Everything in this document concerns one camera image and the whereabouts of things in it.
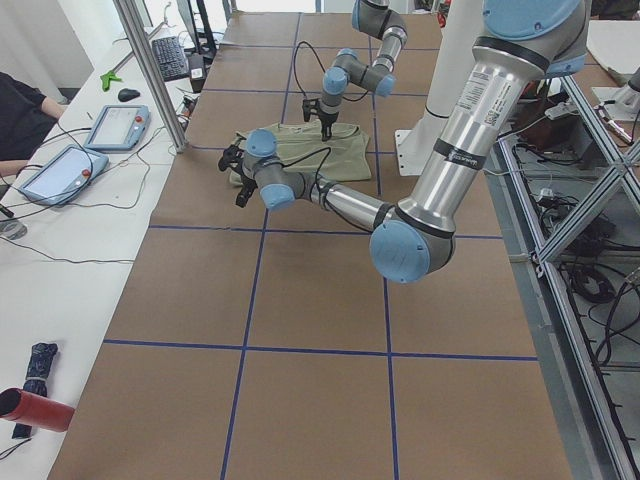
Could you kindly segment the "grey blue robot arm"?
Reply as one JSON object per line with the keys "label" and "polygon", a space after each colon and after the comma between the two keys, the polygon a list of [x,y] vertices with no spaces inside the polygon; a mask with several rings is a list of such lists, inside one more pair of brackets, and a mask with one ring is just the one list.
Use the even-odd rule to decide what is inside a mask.
{"label": "grey blue robot arm", "polygon": [[381,41],[376,57],[370,64],[359,60],[351,49],[344,48],[336,55],[322,80],[322,95],[306,105],[308,117],[315,113],[321,122],[323,141],[332,137],[344,93],[353,84],[380,97],[388,97],[394,88],[396,60],[408,40],[402,17],[389,7],[388,1],[360,0],[354,3],[352,27]]}
{"label": "grey blue robot arm", "polygon": [[299,199],[368,232],[378,272],[410,283],[444,267],[455,250],[454,216],[526,86],[580,70],[591,5],[587,1],[456,1],[448,14],[436,70],[455,95],[435,138],[417,125],[409,142],[422,155],[412,192],[390,204],[325,178],[297,172],[277,155],[274,134],[249,133],[227,149],[244,206],[258,194],[270,211]]}

